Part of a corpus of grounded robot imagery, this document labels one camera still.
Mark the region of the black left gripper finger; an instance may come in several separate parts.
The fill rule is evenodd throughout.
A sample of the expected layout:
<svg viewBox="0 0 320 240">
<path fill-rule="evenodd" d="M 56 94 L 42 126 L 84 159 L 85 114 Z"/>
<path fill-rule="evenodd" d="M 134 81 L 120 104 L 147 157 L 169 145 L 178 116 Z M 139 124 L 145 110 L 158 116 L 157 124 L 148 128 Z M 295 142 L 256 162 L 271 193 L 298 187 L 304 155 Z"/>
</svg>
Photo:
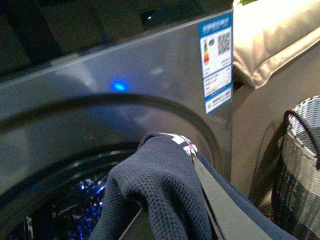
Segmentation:
<svg viewBox="0 0 320 240">
<path fill-rule="evenodd" d="M 196 155 L 193 153 L 191 157 L 217 238 L 219 240 L 269 240 L 270 237 L 234 203 Z"/>
</svg>

